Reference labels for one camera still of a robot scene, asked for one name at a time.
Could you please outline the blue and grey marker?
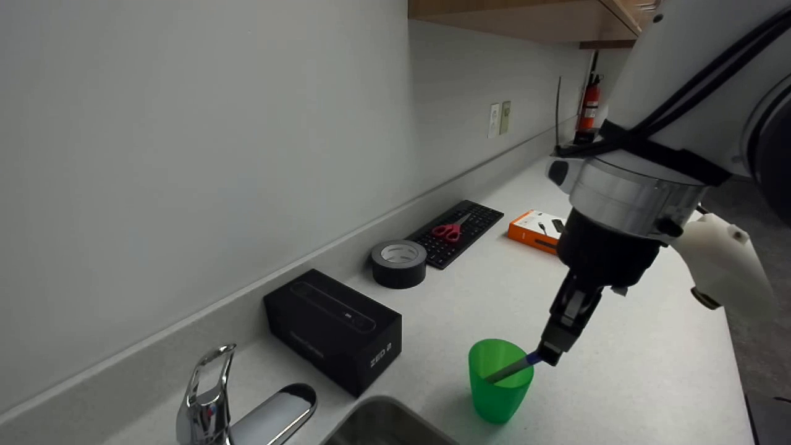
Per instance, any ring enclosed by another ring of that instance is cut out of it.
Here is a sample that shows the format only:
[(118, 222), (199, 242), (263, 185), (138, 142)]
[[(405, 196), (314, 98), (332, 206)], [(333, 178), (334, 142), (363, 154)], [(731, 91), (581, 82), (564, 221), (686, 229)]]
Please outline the blue and grey marker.
[(540, 354), (537, 351), (534, 351), (526, 354), (524, 357), (520, 358), (520, 360), (503, 367), (503, 369), (492, 373), (484, 379), (487, 383), (494, 385), (498, 382), (501, 382), (502, 380), (505, 380), (506, 378), (510, 378), (512, 375), (516, 375), (519, 372), (525, 371), (526, 369), (533, 367), (542, 361), (543, 359), (540, 357)]

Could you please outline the green plastic cup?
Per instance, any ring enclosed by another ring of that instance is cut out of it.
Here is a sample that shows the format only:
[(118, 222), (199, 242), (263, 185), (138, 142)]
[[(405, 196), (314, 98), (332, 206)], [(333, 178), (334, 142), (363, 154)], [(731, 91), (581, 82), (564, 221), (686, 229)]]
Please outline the green plastic cup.
[(472, 400), (478, 416), (490, 423), (507, 423), (519, 409), (535, 375), (528, 367), (498, 383), (489, 383), (491, 374), (525, 358), (516, 344), (499, 339), (480, 340), (467, 355)]

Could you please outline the orange and white box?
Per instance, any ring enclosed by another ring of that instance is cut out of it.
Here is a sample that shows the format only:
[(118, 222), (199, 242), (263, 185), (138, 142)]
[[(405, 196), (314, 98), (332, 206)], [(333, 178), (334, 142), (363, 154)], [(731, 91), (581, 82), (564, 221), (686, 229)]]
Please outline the orange and white box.
[(509, 223), (506, 237), (556, 256), (565, 223), (566, 219), (562, 217), (531, 209)]

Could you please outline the black keyboard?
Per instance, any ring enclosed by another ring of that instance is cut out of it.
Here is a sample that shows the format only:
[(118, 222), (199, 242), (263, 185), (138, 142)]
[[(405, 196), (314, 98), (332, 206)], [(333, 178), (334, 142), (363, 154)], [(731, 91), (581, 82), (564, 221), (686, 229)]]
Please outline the black keyboard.
[[(463, 217), (467, 219), (461, 224), (460, 239), (456, 242), (448, 242), (432, 234), (433, 228), (454, 223)], [(504, 214), (498, 210), (470, 200), (462, 200), (421, 226), (407, 240), (423, 246), (427, 252), (427, 265), (443, 270), (503, 217)]]

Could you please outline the red fire extinguisher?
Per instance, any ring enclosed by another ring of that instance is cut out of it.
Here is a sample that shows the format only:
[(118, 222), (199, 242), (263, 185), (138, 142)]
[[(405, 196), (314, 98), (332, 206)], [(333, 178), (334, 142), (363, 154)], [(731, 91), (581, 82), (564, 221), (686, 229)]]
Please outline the red fire extinguisher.
[(601, 99), (601, 76), (599, 74), (591, 74), (590, 81), (583, 93), (573, 144), (589, 144), (596, 138), (595, 118), (599, 109), (599, 99)]

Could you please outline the red scissors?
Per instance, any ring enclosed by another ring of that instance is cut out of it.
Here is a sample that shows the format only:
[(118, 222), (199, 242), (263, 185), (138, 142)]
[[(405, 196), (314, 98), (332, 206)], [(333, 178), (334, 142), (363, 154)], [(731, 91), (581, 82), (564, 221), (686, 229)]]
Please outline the red scissors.
[(431, 235), (435, 237), (435, 239), (441, 239), (449, 243), (456, 243), (461, 238), (463, 224), (469, 219), (469, 217), (471, 217), (471, 215), (471, 213), (467, 213), (452, 223), (435, 226), (435, 228), (433, 228), (431, 231)]

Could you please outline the black tape roll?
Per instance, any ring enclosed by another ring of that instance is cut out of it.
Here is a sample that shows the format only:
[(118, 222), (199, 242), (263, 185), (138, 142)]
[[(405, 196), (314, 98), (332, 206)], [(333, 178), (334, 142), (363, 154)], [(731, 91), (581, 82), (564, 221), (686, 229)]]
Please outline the black tape roll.
[(374, 281), (389, 289), (408, 289), (426, 279), (426, 249), (412, 240), (387, 240), (370, 252)]

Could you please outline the steel sink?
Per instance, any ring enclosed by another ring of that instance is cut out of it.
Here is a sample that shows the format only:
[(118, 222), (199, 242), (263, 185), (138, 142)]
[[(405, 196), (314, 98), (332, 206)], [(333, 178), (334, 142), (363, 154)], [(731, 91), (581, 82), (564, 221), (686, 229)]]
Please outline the steel sink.
[(390, 396), (365, 398), (320, 445), (460, 445)]

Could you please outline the black cardboard box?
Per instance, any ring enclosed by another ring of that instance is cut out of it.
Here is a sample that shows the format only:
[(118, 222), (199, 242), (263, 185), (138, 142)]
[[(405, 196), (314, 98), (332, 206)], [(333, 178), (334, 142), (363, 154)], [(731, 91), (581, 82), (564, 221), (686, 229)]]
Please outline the black cardboard box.
[(359, 398), (403, 349), (403, 316), (311, 269), (263, 296), (269, 331)]

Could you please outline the chrome tap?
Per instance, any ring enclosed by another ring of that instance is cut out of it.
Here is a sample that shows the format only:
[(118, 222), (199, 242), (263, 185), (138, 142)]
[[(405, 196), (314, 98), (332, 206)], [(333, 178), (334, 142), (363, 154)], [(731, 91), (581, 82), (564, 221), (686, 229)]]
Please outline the chrome tap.
[[(176, 417), (180, 445), (285, 445), (318, 405), (313, 386), (294, 383), (282, 387), (236, 422), (230, 412), (228, 382), (237, 344), (209, 350), (196, 363)], [(220, 360), (219, 375), (200, 391), (201, 372)]]

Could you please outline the wooden wall cabinet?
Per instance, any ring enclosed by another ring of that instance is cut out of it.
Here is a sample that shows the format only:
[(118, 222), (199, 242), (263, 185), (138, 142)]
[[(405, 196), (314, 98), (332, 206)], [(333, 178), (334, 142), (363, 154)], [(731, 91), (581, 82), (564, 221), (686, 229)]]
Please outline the wooden wall cabinet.
[(408, 17), (581, 49), (631, 48), (663, 0), (408, 0)]

